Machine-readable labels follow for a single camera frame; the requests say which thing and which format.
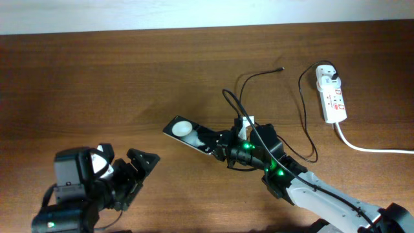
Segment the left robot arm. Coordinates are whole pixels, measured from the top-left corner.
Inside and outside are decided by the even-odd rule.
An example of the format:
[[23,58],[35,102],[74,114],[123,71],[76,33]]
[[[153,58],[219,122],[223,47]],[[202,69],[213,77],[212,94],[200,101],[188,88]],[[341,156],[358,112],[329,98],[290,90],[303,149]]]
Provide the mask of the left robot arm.
[[99,213],[129,209],[160,157],[136,149],[129,162],[114,157],[111,144],[60,151],[54,158],[56,183],[43,196],[33,232],[96,232]]

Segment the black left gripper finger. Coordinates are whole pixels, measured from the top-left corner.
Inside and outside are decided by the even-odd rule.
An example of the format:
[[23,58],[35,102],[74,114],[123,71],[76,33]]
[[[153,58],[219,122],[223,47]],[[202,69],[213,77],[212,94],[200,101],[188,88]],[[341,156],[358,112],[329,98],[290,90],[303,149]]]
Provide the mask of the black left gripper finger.
[[133,148],[128,150],[127,157],[131,159],[131,164],[136,169],[136,175],[139,181],[143,181],[160,160],[157,154],[147,153]]
[[101,151],[100,156],[104,158],[108,164],[112,163],[114,159],[114,150],[111,144],[99,144],[97,150]]

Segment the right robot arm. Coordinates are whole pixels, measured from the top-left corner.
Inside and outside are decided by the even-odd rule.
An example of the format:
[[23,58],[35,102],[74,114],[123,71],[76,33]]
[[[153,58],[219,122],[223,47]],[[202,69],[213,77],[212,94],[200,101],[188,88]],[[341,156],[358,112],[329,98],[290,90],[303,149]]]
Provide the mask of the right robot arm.
[[413,231],[413,216],[402,206],[381,208],[355,199],[288,156],[271,124],[255,127],[249,140],[235,129],[221,131],[216,143],[217,159],[263,170],[262,182],[275,198],[315,213],[340,232]]

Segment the black smartphone with lit screen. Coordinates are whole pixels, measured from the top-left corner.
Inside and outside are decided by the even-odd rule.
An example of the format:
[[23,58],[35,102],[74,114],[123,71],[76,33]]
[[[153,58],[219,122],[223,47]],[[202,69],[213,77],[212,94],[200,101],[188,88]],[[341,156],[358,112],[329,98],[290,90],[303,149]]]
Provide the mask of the black smartphone with lit screen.
[[206,155],[217,149],[220,134],[182,116],[175,116],[162,132]]

